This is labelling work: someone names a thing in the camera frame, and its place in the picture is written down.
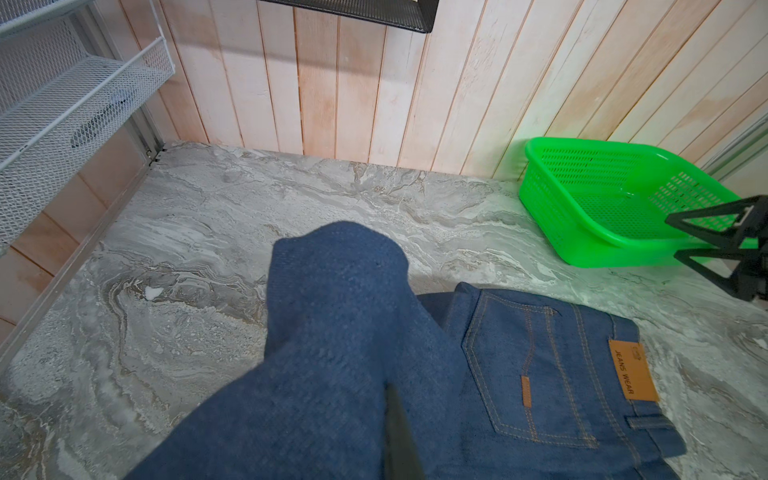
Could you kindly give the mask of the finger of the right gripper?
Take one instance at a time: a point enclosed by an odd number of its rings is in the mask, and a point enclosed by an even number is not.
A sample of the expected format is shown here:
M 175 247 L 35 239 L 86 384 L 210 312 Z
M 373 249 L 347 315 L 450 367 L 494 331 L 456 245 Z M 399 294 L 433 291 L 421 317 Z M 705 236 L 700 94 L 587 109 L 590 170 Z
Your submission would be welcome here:
M 718 248 L 750 246 L 752 240 L 763 248 L 767 244 L 767 196 L 672 213 L 665 223 Z
M 756 298 L 756 251 L 754 249 L 687 249 L 674 254 L 683 265 L 696 271 L 719 289 L 737 299 Z M 728 276 L 721 275 L 699 259 L 720 259 L 736 262 Z

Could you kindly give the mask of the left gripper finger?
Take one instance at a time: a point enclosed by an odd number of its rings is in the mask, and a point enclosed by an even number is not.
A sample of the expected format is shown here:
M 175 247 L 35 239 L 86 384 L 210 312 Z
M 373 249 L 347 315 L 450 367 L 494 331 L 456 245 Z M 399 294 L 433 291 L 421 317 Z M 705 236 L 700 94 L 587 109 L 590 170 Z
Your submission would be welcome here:
M 394 384 L 387 384 L 385 412 L 384 478 L 424 480 L 426 478 L 407 414 Z

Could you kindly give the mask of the dark blue denim trousers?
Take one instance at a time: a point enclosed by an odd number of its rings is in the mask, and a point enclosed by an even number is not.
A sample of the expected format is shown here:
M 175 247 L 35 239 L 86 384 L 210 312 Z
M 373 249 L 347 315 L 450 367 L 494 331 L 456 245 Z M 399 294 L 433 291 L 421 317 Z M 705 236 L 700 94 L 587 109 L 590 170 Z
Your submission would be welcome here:
M 263 362 L 133 479 L 385 479 L 386 385 L 425 479 L 672 479 L 686 446 L 637 325 L 460 283 L 418 295 L 403 250 L 336 222 L 277 241 Z

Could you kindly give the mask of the green plastic basket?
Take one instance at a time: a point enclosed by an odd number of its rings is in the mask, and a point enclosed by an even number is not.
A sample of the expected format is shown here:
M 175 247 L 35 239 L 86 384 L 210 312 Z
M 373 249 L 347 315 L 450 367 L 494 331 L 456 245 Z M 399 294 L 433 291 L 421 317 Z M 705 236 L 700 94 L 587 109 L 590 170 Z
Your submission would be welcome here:
M 520 199 L 556 253 L 580 268 L 676 264 L 706 242 L 668 225 L 668 215 L 714 207 L 738 195 L 658 147 L 538 137 Z

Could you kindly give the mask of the black mesh wall basket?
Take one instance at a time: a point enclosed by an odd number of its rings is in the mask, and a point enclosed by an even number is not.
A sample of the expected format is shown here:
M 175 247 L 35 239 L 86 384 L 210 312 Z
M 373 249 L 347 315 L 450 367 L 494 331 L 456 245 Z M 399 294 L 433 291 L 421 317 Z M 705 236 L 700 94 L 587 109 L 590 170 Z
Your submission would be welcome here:
M 270 3 L 431 33 L 439 0 L 268 0 Z

